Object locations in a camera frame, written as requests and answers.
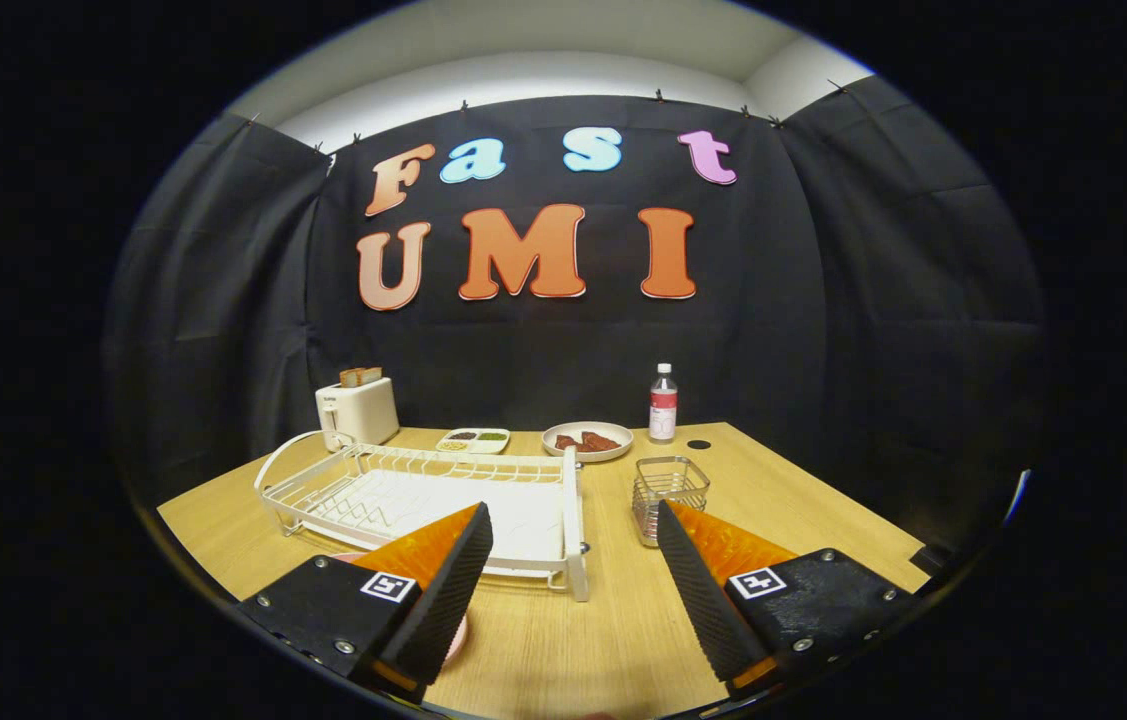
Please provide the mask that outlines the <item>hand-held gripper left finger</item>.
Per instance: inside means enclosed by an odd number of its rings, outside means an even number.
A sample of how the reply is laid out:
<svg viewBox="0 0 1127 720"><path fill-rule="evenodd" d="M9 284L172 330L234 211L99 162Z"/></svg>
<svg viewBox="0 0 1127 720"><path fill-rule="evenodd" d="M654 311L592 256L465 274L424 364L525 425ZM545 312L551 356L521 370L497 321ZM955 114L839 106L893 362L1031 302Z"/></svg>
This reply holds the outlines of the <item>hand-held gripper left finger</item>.
<svg viewBox="0 0 1127 720"><path fill-rule="evenodd" d="M237 608L316 666L416 705L447 661L492 542L489 506L472 503L357 559L313 555Z"/></svg>

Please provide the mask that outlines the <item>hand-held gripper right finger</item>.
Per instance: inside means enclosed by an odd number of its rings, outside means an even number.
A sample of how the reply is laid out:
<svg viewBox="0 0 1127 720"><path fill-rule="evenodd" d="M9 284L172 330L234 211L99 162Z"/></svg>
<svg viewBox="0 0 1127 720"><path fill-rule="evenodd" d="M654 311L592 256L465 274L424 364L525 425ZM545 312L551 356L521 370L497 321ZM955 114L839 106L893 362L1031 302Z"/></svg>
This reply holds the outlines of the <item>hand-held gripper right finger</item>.
<svg viewBox="0 0 1127 720"><path fill-rule="evenodd" d="M696 642L733 700L820 678L919 606L837 548L796 553L687 503L660 501L656 532Z"/></svg>

